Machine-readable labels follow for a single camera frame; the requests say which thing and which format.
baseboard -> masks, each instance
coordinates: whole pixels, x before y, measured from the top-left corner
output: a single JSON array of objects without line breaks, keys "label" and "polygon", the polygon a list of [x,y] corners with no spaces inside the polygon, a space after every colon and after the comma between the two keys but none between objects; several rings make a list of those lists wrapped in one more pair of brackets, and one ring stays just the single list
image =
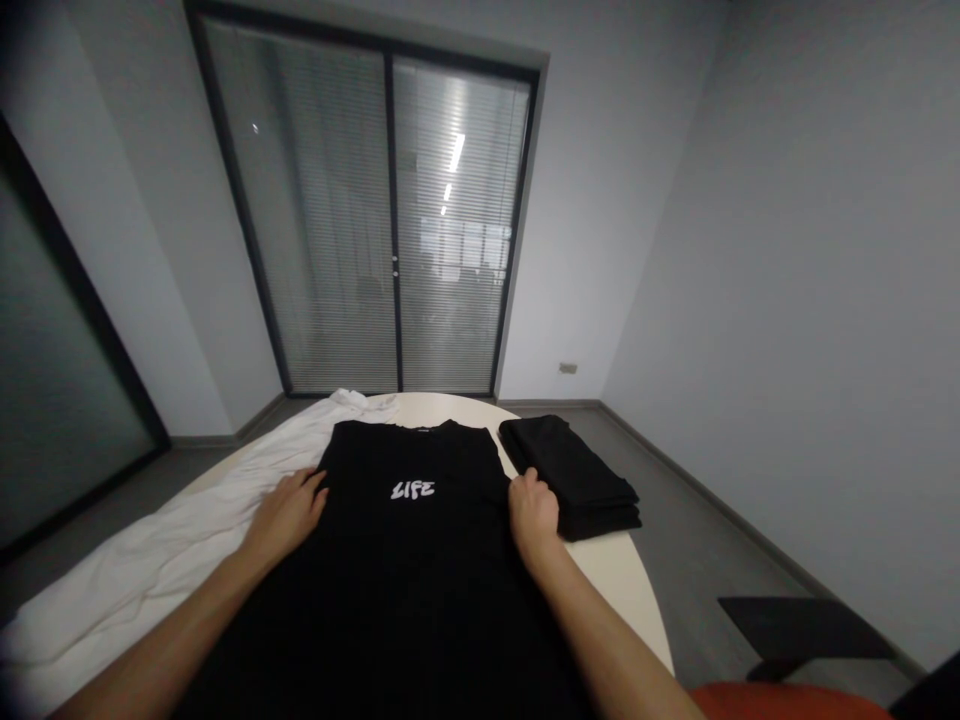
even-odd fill
[{"label": "baseboard", "polygon": [[[727,505],[723,500],[717,497],[709,488],[707,488],[703,483],[697,480],[693,475],[684,470],[680,465],[678,465],[669,455],[664,453],[660,448],[654,445],[650,440],[644,437],[639,433],[630,423],[624,420],[620,415],[618,415],[609,405],[605,402],[595,401],[596,407],[601,413],[607,416],[607,418],[613,422],[614,425],[619,427],[626,433],[631,439],[636,441],[644,450],[646,450],[650,455],[660,461],[668,470],[677,475],[681,480],[683,480],[691,489],[696,491],[701,497],[703,497],[707,502],[709,502],[713,507],[715,507],[727,520],[729,520],[733,525],[740,530],[744,535],[749,537],[761,551],[767,554],[767,556],[777,565],[784,569],[784,571],[790,575],[801,587],[803,587],[807,592],[809,592],[813,597],[820,598],[829,598],[831,600],[838,600],[843,602],[838,598],[830,589],[817,580],[813,575],[811,575],[807,570],[805,570],[800,564],[798,564],[793,558],[787,555],[783,550],[777,547],[766,535],[761,533],[757,528],[751,525],[747,520],[743,518],[742,515],[737,513],[733,508]],[[913,682],[918,682],[922,678],[926,677],[927,671],[924,670],[923,666],[920,665],[916,660],[907,655],[896,643],[891,642],[889,638],[884,638],[890,646],[897,653],[897,657],[892,660],[893,664],[897,667],[900,672],[902,672],[907,678]]]},{"label": "baseboard", "polygon": [[285,395],[280,393],[268,402],[242,428],[233,435],[187,435],[171,437],[170,444],[174,448],[194,450],[198,448],[237,448],[245,445],[251,433],[283,402]]},{"label": "baseboard", "polygon": [[236,435],[237,442],[240,443],[241,445],[245,445],[247,443],[247,440],[249,440],[250,435],[253,433],[254,430],[257,429],[257,426],[261,422],[266,420],[268,417],[270,417],[273,411],[276,410],[277,407],[279,407],[280,403],[282,403],[285,399],[286,399],[286,395],[284,395],[283,393],[280,393],[273,400],[271,400],[266,405],[264,405],[263,409],[260,410],[260,412],[258,412],[249,420],[247,420],[246,424],[242,428],[237,430],[237,435]]},{"label": "baseboard", "polygon": [[595,408],[600,406],[599,400],[497,400],[497,407],[504,410],[512,408],[543,408],[548,410],[556,408],[558,410],[572,410],[576,408]]},{"label": "baseboard", "polygon": [[239,447],[236,435],[171,435],[170,446],[174,450],[197,450],[200,448]]}]

orange chair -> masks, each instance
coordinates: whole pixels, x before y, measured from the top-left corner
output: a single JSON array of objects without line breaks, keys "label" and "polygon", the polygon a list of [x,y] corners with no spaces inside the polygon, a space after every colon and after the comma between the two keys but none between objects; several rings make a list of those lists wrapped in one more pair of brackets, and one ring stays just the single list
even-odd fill
[{"label": "orange chair", "polygon": [[720,598],[761,662],[745,683],[694,690],[710,720],[960,720],[960,653],[884,710],[835,690],[779,682],[815,658],[887,658],[893,648],[842,603],[819,598]]}]

glass panel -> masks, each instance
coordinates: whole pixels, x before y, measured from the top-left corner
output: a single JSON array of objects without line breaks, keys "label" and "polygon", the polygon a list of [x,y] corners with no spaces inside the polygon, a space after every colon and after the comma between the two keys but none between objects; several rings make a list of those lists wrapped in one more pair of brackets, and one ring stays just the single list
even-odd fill
[{"label": "glass panel", "polygon": [[396,390],[383,56],[207,28],[293,391]]},{"label": "glass panel", "polygon": [[156,444],[0,174],[0,547]]},{"label": "glass panel", "polygon": [[405,390],[491,392],[530,87],[394,64]]}]

white cloth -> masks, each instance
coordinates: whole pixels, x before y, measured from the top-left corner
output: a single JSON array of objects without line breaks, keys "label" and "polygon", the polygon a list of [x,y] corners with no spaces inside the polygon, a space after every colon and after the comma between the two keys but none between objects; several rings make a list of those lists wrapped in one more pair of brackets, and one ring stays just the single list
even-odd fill
[{"label": "white cloth", "polygon": [[386,422],[398,407],[394,395],[338,390],[253,443],[219,483],[174,497],[24,604],[3,632],[23,710],[52,712],[183,602],[237,548],[280,478],[319,462],[336,423]]}]

white wall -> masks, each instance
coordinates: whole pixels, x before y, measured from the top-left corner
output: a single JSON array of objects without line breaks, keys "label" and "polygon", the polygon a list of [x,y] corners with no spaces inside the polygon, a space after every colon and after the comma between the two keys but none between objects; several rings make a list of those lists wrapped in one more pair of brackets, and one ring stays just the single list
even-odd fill
[{"label": "white wall", "polygon": [[[434,43],[463,33],[549,53],[500,396],[599,396],[728,3],[254,4],[328,22],[372,11],[367,29],[418,23]],[[182,6],[69,7],[236,425],[279,386]],[[561,360],[579,373],[559,375]]]},{"label": "white wall", "polygon": [[960,4],[734,4],[603,397],[931,668],[960,646]]},{"label": "white wall", "polygon": [[0,79],[4,117],[168,432],[233,432],[66,10],[45,2],[18,29]]},{"label": "white wall", "polygon": [[351,5],[549,53],[499,397],[598,397],[728,3]]},{"label": "white wall", "polygon": [[280,376],[183,5],[66,4],[230,427],[239,430],[280,393]]}]

